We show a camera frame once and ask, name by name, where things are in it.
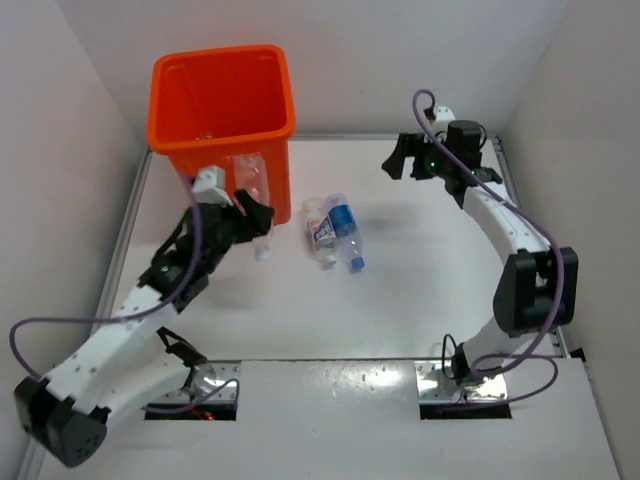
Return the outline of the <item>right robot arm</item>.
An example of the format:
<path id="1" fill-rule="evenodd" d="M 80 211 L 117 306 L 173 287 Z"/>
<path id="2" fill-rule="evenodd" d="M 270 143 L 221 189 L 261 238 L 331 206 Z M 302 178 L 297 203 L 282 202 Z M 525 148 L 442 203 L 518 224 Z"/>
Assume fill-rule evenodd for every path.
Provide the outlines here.
<path id="1" fill-rule="evenodd" d="M 454 120 L 444 138 L 400 134 L 382 164 L 394 180 L 401 178 L 406 159 L 413 161 L 413 179 L 443 179 L 447 193 L 480 226 L 503 264 L 492 318 L 455 348 L 451 374 L 458 384 L 504 373 L 532 357 L 550 330 L 572 321 L 575 310 L 577 253 L 549 239 L 512 202 L 501 176 L 482 166 L 485 139 L 480 124 Z"/>

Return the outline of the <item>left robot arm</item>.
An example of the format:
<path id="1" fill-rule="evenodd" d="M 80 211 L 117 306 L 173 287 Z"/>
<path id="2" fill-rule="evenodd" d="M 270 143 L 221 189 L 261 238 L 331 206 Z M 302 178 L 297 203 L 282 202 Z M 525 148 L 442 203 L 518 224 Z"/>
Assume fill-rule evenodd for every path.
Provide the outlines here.
<path id="1" fill-rule="evenodd" d="M 181 179 L 191 204 L 116 316 L 96 320 L 98 330 L 67 359 L 14 390 L 24 431 L 67 468 L 86 462 L 131 412 L 167 414 L 150 405 L 161 395 L 188 392 L 190 403 L 172 411 L 179 415 L 227 385 L 211 384 L 209 359 L 168 326 L 207 288 L 233 245 L 269 233 L 274 210 L 244 189 L 227 194 L 218 167 Z"/>

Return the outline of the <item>clear unlabelled bottle white cap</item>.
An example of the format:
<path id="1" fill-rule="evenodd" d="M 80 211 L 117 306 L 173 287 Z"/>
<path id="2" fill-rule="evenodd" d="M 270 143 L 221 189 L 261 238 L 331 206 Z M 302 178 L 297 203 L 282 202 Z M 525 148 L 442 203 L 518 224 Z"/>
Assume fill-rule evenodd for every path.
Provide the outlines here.
<path id="1" fill-rule="evenodd" d="M 233 166 L 236 189 L 243 189 L 257 203 L 270 206 L 269 182 L 263 157 L 259 153 L 236 155 L 233 157 Z M 255 258 L 258 261 L 267 261 L 270 258 L 269 243 L 273 228 L 274 223 L 271 223 L 270 230 L 265 236 L 253 239 L 249 239 L 251 229 L 248 226 L 240 230 L 240 242 L 252 242 Z"/>

